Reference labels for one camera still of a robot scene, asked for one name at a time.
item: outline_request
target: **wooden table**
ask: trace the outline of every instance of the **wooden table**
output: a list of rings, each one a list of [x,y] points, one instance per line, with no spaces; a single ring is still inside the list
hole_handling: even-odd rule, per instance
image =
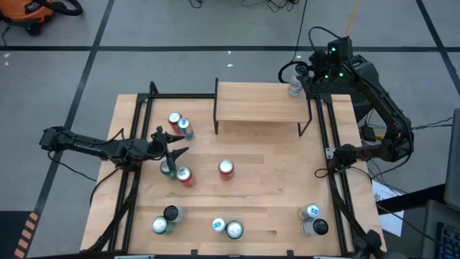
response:
[[[136,95],[119,95],[109,137],[122,127],[129,131],[135,100]],[[333,96],[333,107],[341,143],[360,146],[350,97]],[[326,164],[314,101],[312,109],[313,121],[303,137],[298,136],[296,123],[286,122],[221,122],[219,134],[215,135],[213,99],[155,99],[148,135],[159,125],[172,132],[167,123],[172,111],[181,112],[192,122],[195,138],[173,143],[169,148],[190,147],[177,163],[192,168],[197,184],[184,188],[178,181],[164,177],[157,161],[143,163],[129,253],[189,255],[190,250],[197,249],[199,255],[286,255],[286,250],[294,250],[295,255],[339,255],[328,180],[313,175]],[[323,110],[328,125],[325,104]],[[334,146],[332,137],[329,142]],[[235,164],[231,181],[222,181],[217,171],[218,162],[224,158]],[[364,162],[354,166],[367,171]],[[102,162],[98,180],[113,168],[111,162]],[[99,186],[82,249],[91,246],[111,221],[120,179],[121,172]],[[368,177],[351,169],[348,179],[357,220],[364,230],[372,228],[380,233],[385,250]],[[309,203],[321,208],[321,218],[329,224],[328,234],[308,237],[300,231],[302,222],[296,211]],[[171,204],[186,209],[186,222],[176,224],[171,235],[154,234],[150,227],[152,220]],[[215,217],[242,222],[242,238],[231,240],[224,233],[215,233],[211,229]],[[119,226],[117,248],[121,247],[123,232],[124,222]]]

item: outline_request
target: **blue soda can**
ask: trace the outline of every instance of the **blue soda can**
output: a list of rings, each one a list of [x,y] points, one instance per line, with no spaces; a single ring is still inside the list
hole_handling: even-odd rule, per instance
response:
[[[195,137],[193,133],[192,124],[187,118],[179,119],[178,122],[180,132],[185,136],[186,140],[192,140]]]

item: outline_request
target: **wooden tabletop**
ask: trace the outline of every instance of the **wooden tabletop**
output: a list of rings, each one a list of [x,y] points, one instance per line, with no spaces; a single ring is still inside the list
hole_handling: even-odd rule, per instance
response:
[[[119,95],[108,137],[122,127],[129,131],[135,99],[135,95]],[[360,146],[350,97],[333,96],[333,107],[341,143]],[[296,124],[274,122],[221,122],[215,135],[213,99],[155,99],[148,135],[159,125],[172,132],[167,123],[172,111],[179,111],[191,121],[195,138],[168,147],[190,147],[177,163],[193,170],[197,184],[185,188],[164,177],[159,162],[143,163],[129,253],[187,255],[197,249],[200,255],[286,255],[286,250],[294,250],[295,255],[339,255],[328,180],[313,175],[326,164],[314,101],[312,108],[313,121],[302,137]],[[323,110],[328,125],[326,105]],[[222,181],[217,171],[218,162],[224,158],[235,165],[231,181]],[[364,162],[354,166],[367,171]],[[113,168],[111,162],[102,162],[98,180]],[[91,246],[111,221],[120,179],[121,172],[102,183],[94,195],[82,249]],[[380,233],[385,249],[368,177],[351,169],[348,179],[358,222],[364,230],[372,228]],[[309,203],[319,205],[320,218],[329,224],[324,236],[309,237],[300,231],[302,222],[296,211]],[[188,218],[176,224],[171,235],[154,234],[152,220],[171,204],[185,208]],[[211,228],[215,217],[239,220],[244,225],[242,238],[231,240],[225,233],[215,233]],[[349,226],[345,225],[351,247]],[[117,248],[121,247],[124,226],[124,222],[119,226]]]
[[[216,120],[307,122],[305,93],[293,98],[288,83],[219,82]]]

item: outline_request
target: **red soda can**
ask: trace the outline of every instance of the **red soda can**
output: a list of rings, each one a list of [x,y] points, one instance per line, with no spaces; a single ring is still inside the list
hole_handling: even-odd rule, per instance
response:
[[[170,123],[172,127],[172,130],[174,130],[174,133],[177,135],[182,134],[178,126],[179,119],[181,118],[182,118],[182,115],[178,112],[171,112],[170,116],[167,118],[168,122]]]
[[[233,178],[234,169],[235,167],[233,162],[228,159],[224,159],[218,164],[218,171],[221,173],[221,178],[224,181],[228,181]]]
[[[187,188],[194,187],[196,184],[196,179],[193,177],[193,172],[188,167],[179,168],[177,177],[179,182],[181,182]]]

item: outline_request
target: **wooden shelf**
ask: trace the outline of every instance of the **wooden shelf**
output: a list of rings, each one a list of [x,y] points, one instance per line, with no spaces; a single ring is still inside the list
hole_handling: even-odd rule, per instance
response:
[[[308,122],[305,94],[291,97],[288,87],[287,83],[218,82],[216,121]]]

